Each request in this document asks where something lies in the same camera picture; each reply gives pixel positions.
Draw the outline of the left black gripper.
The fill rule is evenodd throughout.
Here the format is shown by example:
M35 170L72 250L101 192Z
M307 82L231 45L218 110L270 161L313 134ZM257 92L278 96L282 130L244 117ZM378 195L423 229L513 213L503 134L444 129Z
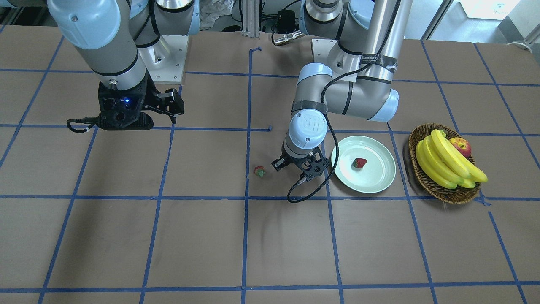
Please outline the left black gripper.
M330 168L328 158L322 156L319 147L315 147L306 155L298 155L288 151L286 146L282 146L281 151L281 156L272 162L272 167L276 171L280 171L290 164L295 164L302 171L300 181L310 182L322 175L324 170Z

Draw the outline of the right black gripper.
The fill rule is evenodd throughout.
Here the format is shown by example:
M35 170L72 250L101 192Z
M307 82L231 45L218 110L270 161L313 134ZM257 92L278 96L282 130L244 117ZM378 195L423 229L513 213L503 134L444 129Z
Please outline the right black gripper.
M150 130L154 122L145 110L167 115L172 124L184 114L184 102L176 89L157 90L147 72L135 87L119 90L115 85L99 84L100 115L97 126L104 130Z

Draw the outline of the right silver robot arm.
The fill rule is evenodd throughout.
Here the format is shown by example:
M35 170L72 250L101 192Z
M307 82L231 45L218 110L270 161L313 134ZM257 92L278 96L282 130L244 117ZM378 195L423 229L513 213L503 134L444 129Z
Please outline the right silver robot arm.
M100 81L99 115L68 119L71 131L150 130L154 121L147 111L166 115L173 124L184 114L177 89L160 92L150 70L173 59L164 36L198 33L198 0L48 0L47 7Z

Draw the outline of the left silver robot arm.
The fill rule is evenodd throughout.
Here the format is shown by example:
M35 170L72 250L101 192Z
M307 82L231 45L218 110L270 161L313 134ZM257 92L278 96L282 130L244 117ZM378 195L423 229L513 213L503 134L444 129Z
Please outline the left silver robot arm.
M328 112L387 122L399 105L394 73L412 6L411 0L304 0L302 33L334 40L322 63L299 74L291 120L276 171L290 164L311 181L330 162L319 145L328 129Z

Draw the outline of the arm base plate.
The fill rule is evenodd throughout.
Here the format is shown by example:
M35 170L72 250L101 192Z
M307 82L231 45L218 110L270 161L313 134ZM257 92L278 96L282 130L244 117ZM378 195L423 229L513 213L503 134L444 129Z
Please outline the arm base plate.
M343 52L337 40L313 38L312 55L314 63L322 63L332 69L343 65Z
M189 36L162 36L153 46L138 49L154 83L183 83L189 40Z

